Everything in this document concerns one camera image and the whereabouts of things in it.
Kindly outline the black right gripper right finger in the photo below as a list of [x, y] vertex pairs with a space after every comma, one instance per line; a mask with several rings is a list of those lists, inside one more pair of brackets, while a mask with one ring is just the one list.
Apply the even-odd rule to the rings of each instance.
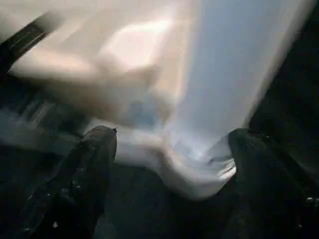
[[317, 239], [319, 188], [306, 172], [265, 135], [246, 128], [228, 136], [236, 166], [241, 239]]

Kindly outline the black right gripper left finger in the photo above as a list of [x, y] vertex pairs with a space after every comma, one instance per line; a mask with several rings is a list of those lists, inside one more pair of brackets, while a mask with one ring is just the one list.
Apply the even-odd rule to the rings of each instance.
[[109, 188], [117, 130], [97, 126], [87, 132], [47, 182], [23, 206], [16, 239], [92, 239]]

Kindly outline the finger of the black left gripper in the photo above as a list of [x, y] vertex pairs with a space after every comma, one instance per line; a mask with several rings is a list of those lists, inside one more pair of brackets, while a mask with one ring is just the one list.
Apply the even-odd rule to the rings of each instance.
[[41, 26], [37, 20], [26, 25], [4, 41], [4, 62], [15, 62], [30, 48], [48, 36], [50, 30]]

